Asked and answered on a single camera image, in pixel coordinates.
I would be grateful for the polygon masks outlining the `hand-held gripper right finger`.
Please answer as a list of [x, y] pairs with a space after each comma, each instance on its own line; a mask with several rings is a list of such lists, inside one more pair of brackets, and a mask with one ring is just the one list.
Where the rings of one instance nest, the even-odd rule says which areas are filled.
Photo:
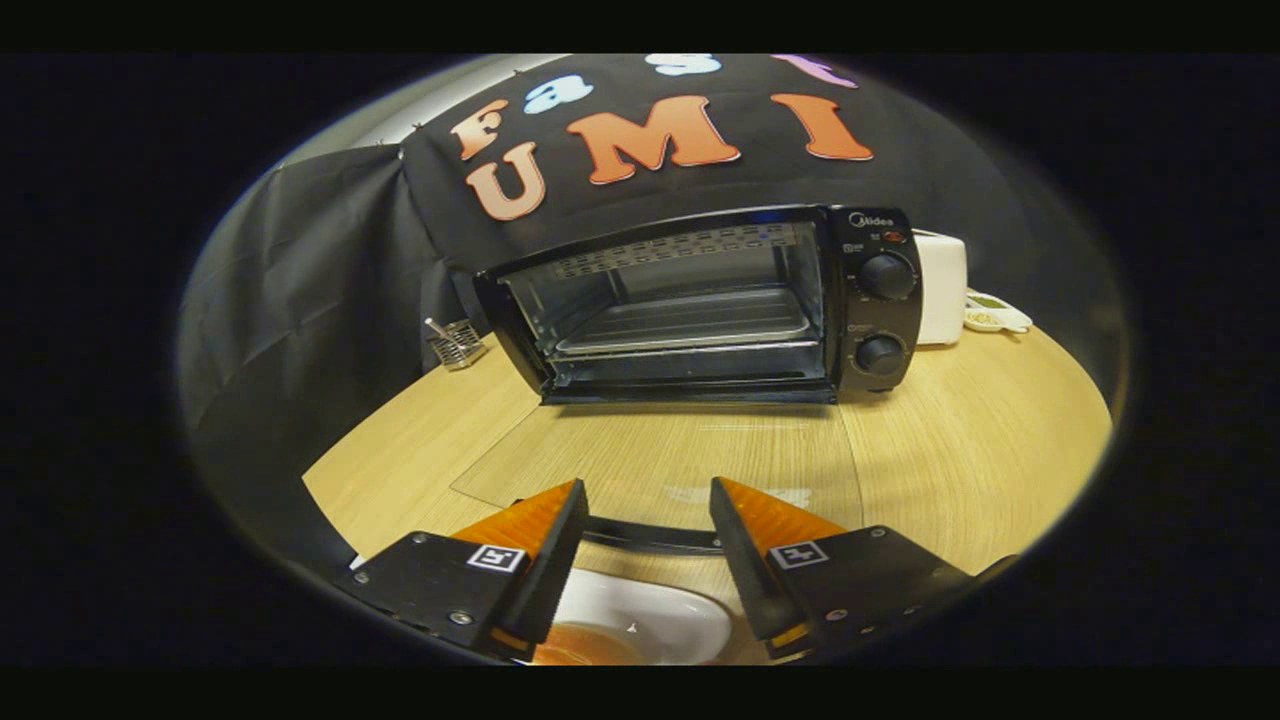
[[716, 477], [709, 514], [754, 637], [773, 661], [835, 661], [923, 623], [1019, 557], [974, 575], [884, 525], [850, 530]]

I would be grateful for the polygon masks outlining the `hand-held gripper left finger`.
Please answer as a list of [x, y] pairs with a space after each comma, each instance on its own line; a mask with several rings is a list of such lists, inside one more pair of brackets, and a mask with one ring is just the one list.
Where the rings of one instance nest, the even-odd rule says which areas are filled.
[[410, 532], [347, 571], [346, 593], [454, 647], [530, 661], [589, 516], [582, 480], [570, 480], [451, 536]]

